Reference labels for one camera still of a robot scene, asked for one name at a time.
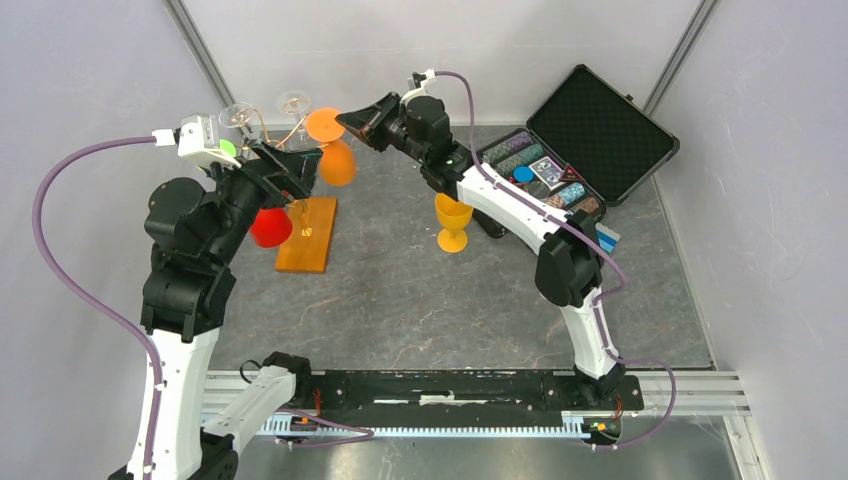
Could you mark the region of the orange plastic wine glass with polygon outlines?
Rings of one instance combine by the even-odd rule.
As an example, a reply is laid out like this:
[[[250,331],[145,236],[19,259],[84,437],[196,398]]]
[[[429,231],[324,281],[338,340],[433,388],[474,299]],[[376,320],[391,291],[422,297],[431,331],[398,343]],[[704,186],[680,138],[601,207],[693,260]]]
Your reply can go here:
[[[322,151],[319,175],[335,187],[350,184],[357,173],[354,153],[342,139],[347,130],[337,120],[339,114],[339,110],[325,107],[314,110],[306,119],[306,132]]]

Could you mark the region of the yellow plastic wine glass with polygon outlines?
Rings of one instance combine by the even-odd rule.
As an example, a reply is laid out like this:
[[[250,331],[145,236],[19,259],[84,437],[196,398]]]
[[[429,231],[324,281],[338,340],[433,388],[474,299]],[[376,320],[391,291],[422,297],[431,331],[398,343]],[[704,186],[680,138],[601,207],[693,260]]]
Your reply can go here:
[[[444,193],[436,195],[434,206],[441,226],[437,235],[438,246],[447,253],[461,252],[468,244],[465,228],[471,221],[473,208]]]

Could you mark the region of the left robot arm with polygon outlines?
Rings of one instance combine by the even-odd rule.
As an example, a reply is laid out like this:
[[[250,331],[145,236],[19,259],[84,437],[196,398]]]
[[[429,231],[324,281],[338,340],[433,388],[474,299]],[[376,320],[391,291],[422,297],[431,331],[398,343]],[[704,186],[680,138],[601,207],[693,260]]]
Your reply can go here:
[[[145,390],[156,406],[143,415],[155,424],[140,428],[119,479],[230,479],[246,444],[278,408],[302,407],[313,397],[309,361],[275,352],[211,422],[201,420],[211,354],[236,283],[231,262],[262,210],[309,196],[321,157],[316,148],[284,152],[260,142],[252,150],[255,158],[246,160],[180,139],[178,155],[203,169],[214,189],[180,177],[150,197],[144,228],[153,247],[141,324],[158,356]]]

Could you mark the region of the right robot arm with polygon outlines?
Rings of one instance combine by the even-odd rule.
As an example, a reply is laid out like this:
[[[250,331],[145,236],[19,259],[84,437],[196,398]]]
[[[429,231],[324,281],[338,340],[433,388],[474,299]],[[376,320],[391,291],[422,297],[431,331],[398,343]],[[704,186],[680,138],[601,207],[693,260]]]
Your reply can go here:
[[[517,235],[537,256],[534,282],[559,307],[575,353],[580,400],[602,408],[618,393],[626,369],[610,339],[602,305],[602,266],[594,218],[567,215],[500,177],[455,140],[441,100],[423,95],[404,101],[391,92],[336,121],[364,145],[388,147],[420,165],[436,192],[472,207]]]

